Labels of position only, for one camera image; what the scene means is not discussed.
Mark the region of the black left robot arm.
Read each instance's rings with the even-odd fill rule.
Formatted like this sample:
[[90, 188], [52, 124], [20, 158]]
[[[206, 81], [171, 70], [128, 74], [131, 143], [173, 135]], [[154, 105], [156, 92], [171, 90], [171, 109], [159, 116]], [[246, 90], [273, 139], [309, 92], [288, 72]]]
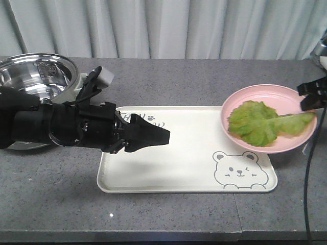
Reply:
[[116, 154], [121, 149], [131, 153], [169, 143], [170, 131], [137, 114], [126, 122], [113, 103], [91, 105], [90, 99], [100, 92], [97, 88], [82, 89], [75, 101], [59, 104], [1, 87], [1, 148], [25, 141]]

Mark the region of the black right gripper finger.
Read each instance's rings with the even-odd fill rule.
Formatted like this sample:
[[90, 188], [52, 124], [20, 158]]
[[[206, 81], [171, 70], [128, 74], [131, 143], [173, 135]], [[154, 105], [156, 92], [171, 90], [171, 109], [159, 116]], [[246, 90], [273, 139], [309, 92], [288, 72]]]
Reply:
[[326, 77], [298, 85], [297, 92], [299, 95], [326, 96]]
[[302, 111], [320, 109], [325, 106], [326, 106], [326, 95], [309, 94], [300, 102], [300, 107]]

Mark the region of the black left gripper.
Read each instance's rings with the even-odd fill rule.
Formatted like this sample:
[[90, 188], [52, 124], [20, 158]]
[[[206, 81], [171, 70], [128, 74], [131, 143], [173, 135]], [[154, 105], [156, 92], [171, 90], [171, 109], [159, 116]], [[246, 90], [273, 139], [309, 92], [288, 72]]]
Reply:
[[49, 122], [49, 139], [60, 146], [101, 149], [116, 154], [125, 147], [132, 153], [149, 146], [169, 144], [170, 131], [155, 126], [137, 114], [126, 123], [115, 104], [55, 104]]

